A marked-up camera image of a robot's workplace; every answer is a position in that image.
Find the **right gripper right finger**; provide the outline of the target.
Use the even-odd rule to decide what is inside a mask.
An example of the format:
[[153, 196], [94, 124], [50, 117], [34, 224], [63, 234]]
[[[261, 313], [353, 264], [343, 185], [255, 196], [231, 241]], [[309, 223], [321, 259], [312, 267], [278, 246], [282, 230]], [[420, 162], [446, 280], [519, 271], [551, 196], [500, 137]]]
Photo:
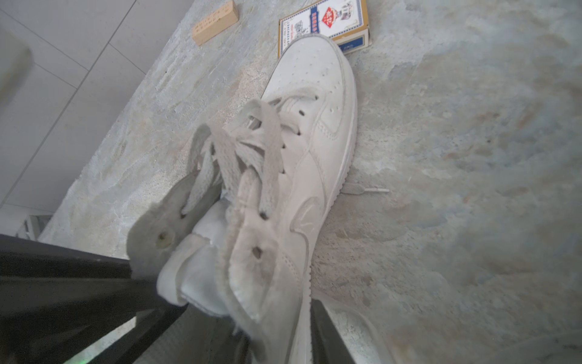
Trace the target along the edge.
[[310, 307], [314, 364], [355, 364], [324, 304], [312, 300]]

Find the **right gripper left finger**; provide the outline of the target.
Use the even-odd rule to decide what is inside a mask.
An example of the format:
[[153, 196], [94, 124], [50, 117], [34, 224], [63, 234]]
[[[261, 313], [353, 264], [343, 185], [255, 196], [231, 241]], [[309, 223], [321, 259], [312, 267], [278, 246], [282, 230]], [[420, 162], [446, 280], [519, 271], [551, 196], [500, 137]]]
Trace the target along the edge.
[[132, 363], [183, 315], [126, 259], [1, 236], [1, 361], [64, 363], [140, 312], [92, 359]]

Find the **white sneaker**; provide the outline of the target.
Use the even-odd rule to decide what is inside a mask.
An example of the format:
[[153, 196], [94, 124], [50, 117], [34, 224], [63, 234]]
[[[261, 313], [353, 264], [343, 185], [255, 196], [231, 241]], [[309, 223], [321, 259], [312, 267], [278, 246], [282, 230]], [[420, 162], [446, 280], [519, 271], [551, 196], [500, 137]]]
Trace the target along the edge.
[[317, 33], [294, 40], [260, 99], [196, 129], [188, 174], [128, 232], [133, 276], [170, 304], [232, 319], [254, 363], [311, 363], [312, 256], [357, 117], [339, 46]]

